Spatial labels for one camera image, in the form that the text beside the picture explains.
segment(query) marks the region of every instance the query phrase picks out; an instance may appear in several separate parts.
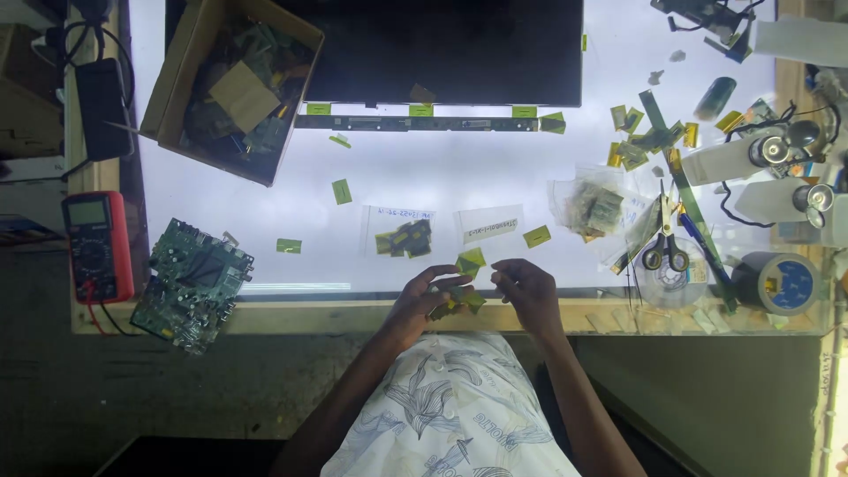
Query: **illuminated white surface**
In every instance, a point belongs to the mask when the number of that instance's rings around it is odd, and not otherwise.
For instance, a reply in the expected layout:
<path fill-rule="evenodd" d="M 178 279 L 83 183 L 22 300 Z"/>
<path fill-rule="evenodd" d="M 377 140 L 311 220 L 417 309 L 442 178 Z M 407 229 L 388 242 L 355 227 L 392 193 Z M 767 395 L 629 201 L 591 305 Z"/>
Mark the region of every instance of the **illuminated white surface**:
<path fill-rule="evenodd" d="M 132 55 L 136 68 L 137 118 L 143 117 L 164 58 L 164 0 L 131 1 Z M 770 20 L 773 3 L 757 7 Z M 547 224 L 553 237 L 531 250 L 486 255 L 488 263 L 525 257 L 552 273 L 560 288 L 627 285 L 599 267 L 575 234 L 554 225 L 546 182 L 570 180 L 574 166 L 605 164 L 610 142 L 626 136 L 614 132 L 610 107 L 626 104 L 644 109 L 639 92 L 648 89 L 651 71 L 665 70 L 651 87 L 666 123 L 695 121 L 692 112 L 719 76 L 738 86 L 723 113 L 745 111 L 756 99 L 774 97 L 774 59 L 752 55 L 737 65 L 703 43 L 704 33 L 671 33 L 666 16 L 646 0 L 587 1 L 583 54 L 583 107 L 539 108 L 539 115 L 561 110 L 565 135 L 547 132 L 345 132 L 352 149 L 329 141 L 335 132 L 298 129 L 292 135 L 272 188 L 249 182 L 139 138 L 151 247 L 171 217 L 219 236 L 226 230 L 239 248 L 255 257 L 250 287 L 243 294 L 339 293 L 395 291 L 424 267 L 454 263 L 462 250 L 451 217 L 457 210 L 524 205 L 525 233 Z M 686 60 L 671 63 L 682 49 Z M 509 81 L 509 78 L 483 78 Z M 406 115 L 403 105 L 334 104 L 335 115 Z M 435 106 L 435 115 L 509 116 L 509 107 Z M 637 133 L 650 127 L 647 116 Z M 720 143 L 712 124 L 700 124 L 701 147 Z M 689 151 L 683 149 L 683 155 Z M 661 154 L 626 175 L 628 185 L 646 196 L 659 193 L 651 168 L 663 166 Z M 336 205 L 331 182 L 348 179 L 354 202 Z M 767 178 L 766 172 L 754 180 Z M 715 184 L 695 189 L 701 211 L 713 226 L 722 255 L 742 256 L 767 250 L 768 232 L 738 226 L 718 209 Z M 419 259 L 380 260 L 360 252 L 362 205 L 433 210 L 439 220 L 432 236 L 433 253 Z M 688 237 L 679 228 L 677 235 Z M 303 240 L 301 255 L 276 252 L 277 239 Z M 488 273 L 475 282 L 491 289 Z"/>

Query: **wooden frame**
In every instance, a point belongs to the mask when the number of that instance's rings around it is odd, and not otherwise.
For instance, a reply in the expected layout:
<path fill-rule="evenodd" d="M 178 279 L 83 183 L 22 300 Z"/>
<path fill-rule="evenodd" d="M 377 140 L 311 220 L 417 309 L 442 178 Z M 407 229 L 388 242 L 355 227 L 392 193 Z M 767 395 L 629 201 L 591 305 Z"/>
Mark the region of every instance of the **wooden frame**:
<path fill-rule="evenodd" d="M 805 0 L 780 2 L 778 9 L 781 14 L 805 14 Z M 79 18 L 74 8 L 71 9 L 71 19 Z M 113 10 L 108 29 L 116 33 L 117 8 Z M 81 29 L 69 35 L 69 42 L 74 42 Z M 88 55 L 93 59 L 93 36 L 89 35 L 86 47 L 76 57 L 78 62 L 85 62 Z M 114 57 L 117 48 L 108 44 L 105 56 Z M 804 86 L 805 71 L 801 63 L 777 60 L 775 89 L 777 105 L 783 109 L 793 99 L 801 110 L 815 109 L 815 102 Z M 85 157 L 85 145 L 82 138 L 79 101 L 76 96 L 74 75 L 65 76 L 65 91 L 67 105 L 65 108 L 65 150 L 69 166 L 82 161 Z M 93 190 L 119 190 L 118 160 L 107 160 L 86 167 L 75 174 L 69 181 L 71 194 Z M 828 252 L 822 247 L 797 247 L 797 252 L 809 258 L 820 269 L 829 260 Z M 725 316 L 724 320 L 733 330 L 733 334 L 815 334 L 822 335 L 830 328 L 833 321 L 833 282 L 827 280 L 825 289 L 828 299 L 817 302 L 809 311 L 797 317 L 791 317 L 789 323 L 781 329 L 769 323 L 765 313 L 740 307 L 732 317 Z M 135 307 L 136 300 L 109 305 L 112 317 L 125 330 L 132 327 L 129 318 Z M 719 300 L 713 300 L 718 306 Z M 274 302 L 243 302 L 238 303 L 227 324 L 225 331 L 233 334 L 322 334 L 371 332 L 377 329 L 393 304 L 392 300 L 359 300 L 359 301 L 274 301 Z M 570 334 L 704 334 L 704 329 L 692 318 L 695 306 L 682 310 L 656 310 L 646 307 L 637 311 L 634 316 L 629 312 L 630 301 L 620 298 L 599 299 L 560 299 L 560 311 L 563 328 Z M 114 331 L 114 327 L 106 320 L 99 306 L 94 309 L 98 321 L 103 328 Z M 624 316 L 625 329 L 619 325 L 616 316 Z M 600 327 L 596 329 L 587 319 L 594 315 Z M 96 334 L 88 316 L 86 306 L 76 303 L 71 297 L 71 328 L 78 334 Z M 498 330 L 521 331 L 521 324 L 510 305 L 503 305 L 497 300 L 491 300 L 476 316 L 452 316 L 431 323 L 429 328 L 441 331 L 468 330 Z"/>

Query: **digital multimeter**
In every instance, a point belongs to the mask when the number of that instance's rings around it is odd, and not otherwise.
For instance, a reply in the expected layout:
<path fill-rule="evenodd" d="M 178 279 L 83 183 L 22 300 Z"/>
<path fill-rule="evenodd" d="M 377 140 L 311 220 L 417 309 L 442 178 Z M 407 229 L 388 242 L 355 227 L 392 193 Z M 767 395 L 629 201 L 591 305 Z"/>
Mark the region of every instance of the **digital multimeter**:
<path fill-rule="evenodd" d="M 83 304 L 129 300 L 135 290 L 124 196 L 111 190 L 71 195 L 62 201 L 62 214 L 76 300 Z"/>

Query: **patterned shirt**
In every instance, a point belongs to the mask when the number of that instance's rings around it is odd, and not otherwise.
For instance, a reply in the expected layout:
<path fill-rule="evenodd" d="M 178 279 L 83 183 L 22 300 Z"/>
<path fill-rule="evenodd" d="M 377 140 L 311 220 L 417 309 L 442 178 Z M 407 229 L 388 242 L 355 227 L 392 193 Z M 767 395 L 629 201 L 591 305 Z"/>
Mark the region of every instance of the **patterned shirt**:
<path fill-rule="evenodd" d="M 500 334 L 425 334 L 395 360 L 322 476 L 579 477 Z"/>

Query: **person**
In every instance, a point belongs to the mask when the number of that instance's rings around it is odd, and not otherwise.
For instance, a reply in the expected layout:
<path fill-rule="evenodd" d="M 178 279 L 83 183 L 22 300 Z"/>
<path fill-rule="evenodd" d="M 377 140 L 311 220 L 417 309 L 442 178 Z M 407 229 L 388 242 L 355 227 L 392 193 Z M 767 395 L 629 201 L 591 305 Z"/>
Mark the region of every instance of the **person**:
<path fill-rule="evenodd" d="M 459 271 L 440 265 L 406 284 L 271 475 L 645 475 L 566 339 L 554 278 L 526 260 L 492 268 L 492 282 L 548 367 L 573 464 L 502 336 L 423 334 L 428 312 L 449 298 L 445 290 L 473 289 L 469 276 L 436 280 Z M 432 285 L 441 292 L 428 293 Z"/>

